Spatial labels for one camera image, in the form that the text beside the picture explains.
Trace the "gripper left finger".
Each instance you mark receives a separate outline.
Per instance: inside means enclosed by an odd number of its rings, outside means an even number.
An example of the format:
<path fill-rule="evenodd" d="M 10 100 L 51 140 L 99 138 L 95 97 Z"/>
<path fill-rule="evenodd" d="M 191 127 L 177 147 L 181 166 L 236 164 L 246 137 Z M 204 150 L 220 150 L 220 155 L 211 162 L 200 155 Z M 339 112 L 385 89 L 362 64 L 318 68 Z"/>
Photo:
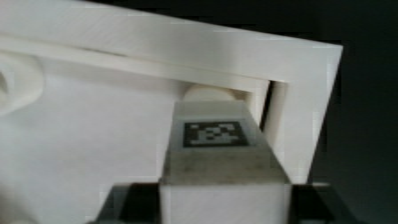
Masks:
<path fill-rule="evenodd" d="M 159 224 L 159 191 L 156 183 L 111 187 L 95 219 L 87 224 Z"/>

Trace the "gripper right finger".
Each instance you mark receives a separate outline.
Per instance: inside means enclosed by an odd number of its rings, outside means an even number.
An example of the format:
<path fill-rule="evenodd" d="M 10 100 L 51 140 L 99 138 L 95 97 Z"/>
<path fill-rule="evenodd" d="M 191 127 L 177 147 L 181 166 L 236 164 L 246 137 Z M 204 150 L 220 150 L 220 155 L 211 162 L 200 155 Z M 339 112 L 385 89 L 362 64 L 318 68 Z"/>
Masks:
<path fill-rule="evenodd" d="M 355 216 L 328 184 L 293 186 L 289 224 L 355 224 Z"/>

